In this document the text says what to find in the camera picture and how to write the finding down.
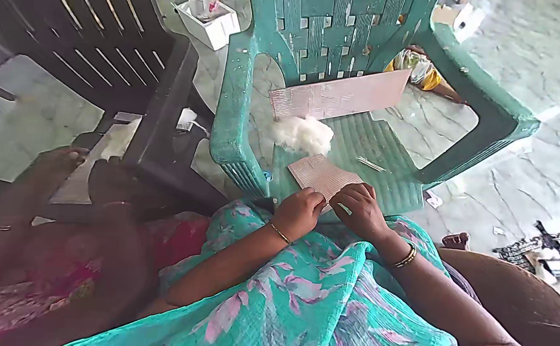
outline teal plastic chair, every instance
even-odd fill
[[[214,161],[254,199],[272,197],[277,205],[299,189],[287,166],[306,153],[276,146],[269,182],[248,144],[254,59],[260,53],[276,60],[290,87],[382,72],[399,51],[417,44],[474,109],[476,127],[422,169],[389,124],[372,121],[369,112],[323,120],[335,133],[328,158],[374,186],[385,215],[422,208],[423,190],[535,133],[540,122],[530,110],[461,50],[449,26],[430,22],[435,5],[435,0],[252,0],[252,24],[230,36],[210,145]],[[386,171],[361,164],[357,156]],[[337,217],[328,212],[321,220]]]

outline teal floral dress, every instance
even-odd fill
[[[218,210],[201,255],[161,270],[161,295],[270,217],[245,200]],[[448,275],[422,228],[401,216],[387,224]],[[235,287],[70,345],[456,345],[410,308],[377,258],[345,226],[319,225]]]

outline cotton wool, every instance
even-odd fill
[[[276,145],[307,152],[310,156],[327,155],[331,150],[333,130],[313,117],[282,118],[272,125]]]

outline white styrofoam box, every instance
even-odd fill
[[[218,5],[224,14],[207,23],[203,23],[192,15],[188,2],[179,5],[174,4],[174,7],[184,21],[186,29],[194,37],[215,51],[229,44],[230,34],[240,31],[238,14],[221,2],[218,2]]]

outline woman's right hand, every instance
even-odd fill
[[[348,208],[351,214],[338,203]],[[364,240],[376,244],[389,235],[396,235],[384,221],[376,202],[376,191],[366,183],[348,184],[335,194],[329,204],[344,224]]]
[[[326,203],[322,193],[306,187],[280,203],[271,223],[290,241],[298,240],[314,229]]]

